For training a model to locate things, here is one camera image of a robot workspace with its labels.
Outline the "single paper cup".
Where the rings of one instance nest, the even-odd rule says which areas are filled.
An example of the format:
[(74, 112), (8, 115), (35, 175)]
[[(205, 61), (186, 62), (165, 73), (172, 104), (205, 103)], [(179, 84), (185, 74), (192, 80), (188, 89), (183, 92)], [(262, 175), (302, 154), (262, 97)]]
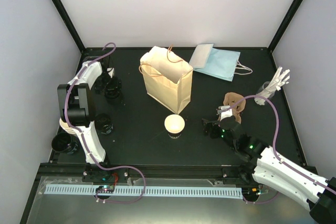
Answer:
[(177, 139), (185, 128), (185, 121), (180, 115), (171, 114), (165, 118), (164, 127), (170, 138)]

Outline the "brown paper bag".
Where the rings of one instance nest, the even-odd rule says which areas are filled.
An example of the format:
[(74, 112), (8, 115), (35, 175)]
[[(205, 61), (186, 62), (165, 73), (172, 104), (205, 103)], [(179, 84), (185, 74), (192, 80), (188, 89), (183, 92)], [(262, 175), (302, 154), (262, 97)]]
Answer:
[(147, 94), (175, 114), (191, 101), (193, 67), (172, 47), (154, 46), (140, 59)]

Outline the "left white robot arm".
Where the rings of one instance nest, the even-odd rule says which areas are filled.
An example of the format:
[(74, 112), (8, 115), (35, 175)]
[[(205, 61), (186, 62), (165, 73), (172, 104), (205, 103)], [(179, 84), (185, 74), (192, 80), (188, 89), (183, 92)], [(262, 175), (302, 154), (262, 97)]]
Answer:
[(108, 181), (113, 174), (98, 134), (112, 133), (111, 117), (105, 113), (97, 114), (93, 97), (94, 83), (99, 80), (106, 84), (114, 77), (114, 69), (98, 57), (85, 57), (79, 72), (66, 84), (57, 88), (60, 126), (78, 138), (86, 163), (95, 165), (94, 175), (102, 182)]

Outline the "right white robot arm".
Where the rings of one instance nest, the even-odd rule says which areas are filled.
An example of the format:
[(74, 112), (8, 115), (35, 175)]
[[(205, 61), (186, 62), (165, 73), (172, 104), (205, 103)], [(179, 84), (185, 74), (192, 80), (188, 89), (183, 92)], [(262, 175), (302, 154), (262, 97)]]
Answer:
[(202, 119), (203, 131), (221, 138), (244, 162), (239, 179), (271, 187), (309, 211), (317, 223), (335, 223), (335, 178), (326, 179), (285, 158), (264, 141), (246, 134), (233, 116)]

